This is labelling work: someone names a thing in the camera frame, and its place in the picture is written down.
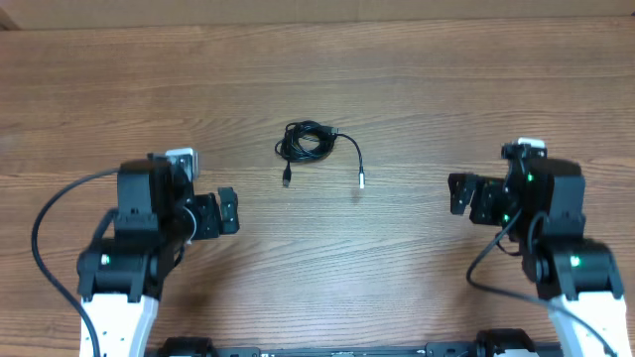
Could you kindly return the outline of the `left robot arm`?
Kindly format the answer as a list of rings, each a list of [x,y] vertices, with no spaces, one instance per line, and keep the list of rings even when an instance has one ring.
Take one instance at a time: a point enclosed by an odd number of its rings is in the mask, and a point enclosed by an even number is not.
[[[239,229],[230,187],[197,194],[197,154],[190,148],[123,163],[117,200],[79,255],[77,291],[88,319],[83,356],[142,356],[166,277],[196,240]]]

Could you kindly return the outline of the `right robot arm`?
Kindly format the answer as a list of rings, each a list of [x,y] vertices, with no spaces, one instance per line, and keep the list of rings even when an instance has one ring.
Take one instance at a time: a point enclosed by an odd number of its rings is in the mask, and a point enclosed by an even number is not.
[[[566,356],[629,356],[626,299],[616,260],[607,245],[584,235],[585,178],[579,164],[548,156],[539,139],[520,138],[501,148],[503,178],[452,173],[449,209],[500,232],[468,268],[474,288],[543,306]],[[471,273],[503,238],[537,289],[535,296],[476,282]]]

